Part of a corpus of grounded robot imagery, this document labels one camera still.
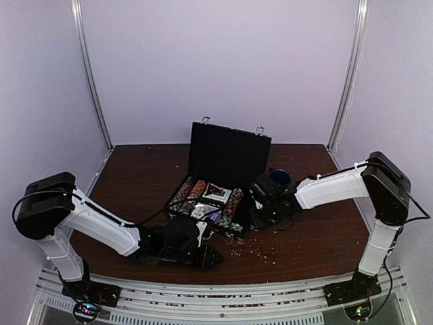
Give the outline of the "dark blue mug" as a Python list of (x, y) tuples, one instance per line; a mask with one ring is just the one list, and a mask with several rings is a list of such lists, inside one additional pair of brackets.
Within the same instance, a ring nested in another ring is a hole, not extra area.
[(269, 170), (269, 177), (279, 186), (288, 186), (292, 181), (292, 175), (283, 169)]

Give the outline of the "clear round dealer button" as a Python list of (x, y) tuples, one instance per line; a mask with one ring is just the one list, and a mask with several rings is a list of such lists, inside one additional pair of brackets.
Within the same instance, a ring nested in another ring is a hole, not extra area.
[(197, 204), (193, 211), (191, 212), (191, 216), (196, 219), (201, 219), (206, 214), (206, 205), (205, 204)]

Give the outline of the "brown poker chip roll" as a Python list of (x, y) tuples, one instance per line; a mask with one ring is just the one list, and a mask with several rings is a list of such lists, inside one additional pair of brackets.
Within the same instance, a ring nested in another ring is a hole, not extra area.
[(203, 194), (204, 190), (206, 189), (207, 183), (203, 180), (197, 181), (197, 183), (194, 185), (194, 187), (191, 189), (191, 192), (189, 193), (189, 196), (191, 198), (199, 198)]

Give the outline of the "black poker case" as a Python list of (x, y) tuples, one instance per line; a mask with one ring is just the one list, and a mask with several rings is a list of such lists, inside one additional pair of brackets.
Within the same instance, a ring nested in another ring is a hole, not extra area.
[(240, 188), (243, 198), (232, 220), (244, 227), (242, 234), (230, 234), (229, 228), (216, 224), (216, 232), (226, 236), (244, 238), (250, 230), (249, 209), (256, 204), (250, 194), (250, 186), (267, 168), (271, 138), (264, 134), (264, 127), (249, 132), (208, 124), (205, 116), (201, 122), (192, 123), (187, 175), (213, 183), (222, 188)]

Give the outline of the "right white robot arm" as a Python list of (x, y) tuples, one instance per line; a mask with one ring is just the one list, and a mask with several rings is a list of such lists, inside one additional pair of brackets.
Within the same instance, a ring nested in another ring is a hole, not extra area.
[(387, 254), (409, 215), (411, 182), (383, 152), (372, 152), (352, 166), (282, 184), (271, 173), (250, 186), (259, 203), (258, 218), (265, 224), (337, 202), (367, 201), (375, 217), (361, 259), (347, 284), (351, 298), (360, 299), (373, 287)]

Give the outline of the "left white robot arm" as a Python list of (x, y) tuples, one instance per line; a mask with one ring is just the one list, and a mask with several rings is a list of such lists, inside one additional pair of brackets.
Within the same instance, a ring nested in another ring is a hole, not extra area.
[(64, 284), (82, 300), (93, 299), (97, 285), (90, 279), (88, 263), (63, 232), (66, 227), (138, 263), (178, 263), (198, 269), (222, 263), (223, 256), (204, 242), (212, 233), (209, 221), (186, 217), (162, 227), (145, 227), (93, 202), (76, 187), (75, 180), (73, 174), (62, 172), (30, 183), (12, 209), (12, 221), (21, 235), (39, 245)]

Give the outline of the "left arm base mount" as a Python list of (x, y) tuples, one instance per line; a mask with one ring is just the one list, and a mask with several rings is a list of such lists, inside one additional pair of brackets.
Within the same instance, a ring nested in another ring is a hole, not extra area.
[(76, 282), (62, 280), (62, 286), (62, 294), (75, 301), (84, 301), (107, 307), (117, 306), (121, 292), (119, 286), (92, 280)]

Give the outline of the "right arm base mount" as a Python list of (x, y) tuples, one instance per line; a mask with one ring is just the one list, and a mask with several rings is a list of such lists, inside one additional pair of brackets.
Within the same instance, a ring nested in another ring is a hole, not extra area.
[(350, 280), (331, 283), (323, 287), (327, 305), (352, 303), (378, 295), (382, 288), (377, 276), (366, 276), (355, 272)]

